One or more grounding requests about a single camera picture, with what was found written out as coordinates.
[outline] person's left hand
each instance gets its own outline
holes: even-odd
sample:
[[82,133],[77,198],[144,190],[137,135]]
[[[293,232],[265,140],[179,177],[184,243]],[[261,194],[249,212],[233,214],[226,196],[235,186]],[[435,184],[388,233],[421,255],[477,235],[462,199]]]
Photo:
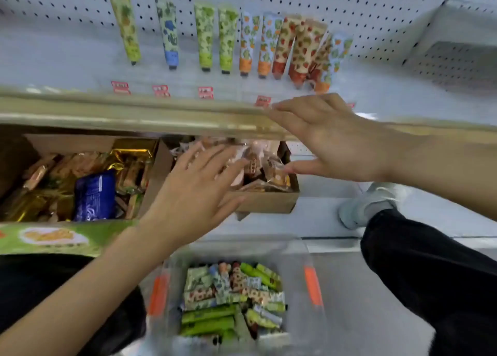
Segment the person's left hand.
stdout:
[[139,222],[137,234],[148,244],[147,253],[153,253],[157,262],[217,227],[244,199],[237,197],[221,203],[248,163],[246,159],[238,160],[219,174],[237,148],[218,145],[195,158],[201,149],[201,143],[197,143],[178,159]]

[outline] person's right hand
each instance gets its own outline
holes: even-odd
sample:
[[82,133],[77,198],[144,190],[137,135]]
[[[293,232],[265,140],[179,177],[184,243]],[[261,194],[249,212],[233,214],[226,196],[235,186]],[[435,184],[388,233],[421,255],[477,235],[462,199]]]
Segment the person's right hand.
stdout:
[[287,164],[289,173],[358,182],[388,181],[396,162],[419,139],[355,115],[336,93],[278,102],[267,115],[317,157]]

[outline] blue snack package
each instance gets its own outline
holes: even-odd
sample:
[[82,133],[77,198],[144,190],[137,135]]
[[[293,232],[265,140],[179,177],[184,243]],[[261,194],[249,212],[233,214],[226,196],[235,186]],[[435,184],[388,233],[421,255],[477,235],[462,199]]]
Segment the blue snack package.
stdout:
[[76,213],[74,221],[94,221],[115,218],[114,170],[92,174],[76,181]]

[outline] floral patterned tube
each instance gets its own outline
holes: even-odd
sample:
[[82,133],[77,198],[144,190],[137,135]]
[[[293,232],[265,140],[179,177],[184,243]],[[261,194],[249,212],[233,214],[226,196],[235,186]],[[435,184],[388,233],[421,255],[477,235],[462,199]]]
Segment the floral patterned tube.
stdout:
[[126,55],[134,66],[142,56],[140,54],[140,47],[138,46],[138,36],[136,34],[136,23],[133,16],[133,8],[131,7],[131,0],[110,0],[110,4],[114,10],[117,25],[119,25]]
[[242,12],[240,27],[240,75],[248,76],[252,69],[253,49],[255,36],[259,30],[260,16],[252,16],[249,12]]
[[276,43],[281,29],[283,18],[271,12],[264,13],[262,21],[262,36],[259,52],[259,64],[257,72],[261,79],[265,79],[271,72]]
[[179,64],[176,6],[170,0],[156,0],[158,22],[162,34],[165,61],[170,70]]
[[330,90],[332,77],[339,71],[340,64],[347,56],[351,45],[352,38],[345,33],[335,33],[326,40],[326,55],[320,58],[311,73],[314,92],[323,94]]
[[230,74],[233,65],[233,47],[237,40],[238,11],[231,5],[220,5],[219,12],[219,62],[221,72]]
[[212,42],[216,8],[209,2],[195,2],[193,9],[195,10],[195,22],[197,24],[200,68],[204,72],[209,72],[212,67]]
[[296,88],[304,84],[309,67],[314,61],[321,38],[326,32],[326,24],[307,19],[297,34],[295,46],[293,47],[292,65],[288,72]]
[[300,25],[301,21],[302,16],[299,14],[288,14],[283,19],[273,63],[273,76],[277,80],[281,79],[283,72],[285,72],[286,61],[292,50],[296,28]]

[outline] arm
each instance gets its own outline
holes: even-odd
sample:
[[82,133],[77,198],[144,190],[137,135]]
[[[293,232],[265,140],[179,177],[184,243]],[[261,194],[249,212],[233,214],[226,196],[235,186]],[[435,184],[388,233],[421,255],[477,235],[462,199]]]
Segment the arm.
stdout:
[[246,160],[214,179],[236,149],[218,146],[194,159],[199,150],[178,159],[136,227],[0,336],[0,354],[75,355],[154,267],[238,208],[241,199],[220,202]]
[[286,170],[429,191],[497,220],[497,147],[416,136],[355,115],[337,94],[279,102],[268,116],[317,157]]

